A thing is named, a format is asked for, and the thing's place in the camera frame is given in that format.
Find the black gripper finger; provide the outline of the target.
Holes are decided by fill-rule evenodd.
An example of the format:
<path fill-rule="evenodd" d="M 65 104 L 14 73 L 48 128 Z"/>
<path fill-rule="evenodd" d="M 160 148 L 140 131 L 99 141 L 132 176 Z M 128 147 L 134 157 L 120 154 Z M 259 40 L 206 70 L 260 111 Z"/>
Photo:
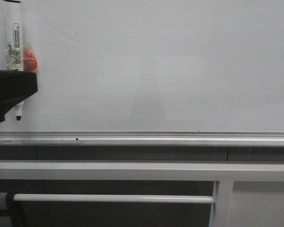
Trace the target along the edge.
<path fill-rule="evenodd" d="M 36 73 L 0 70 L 0 123 L 8 111 L 37 91 Z"/>

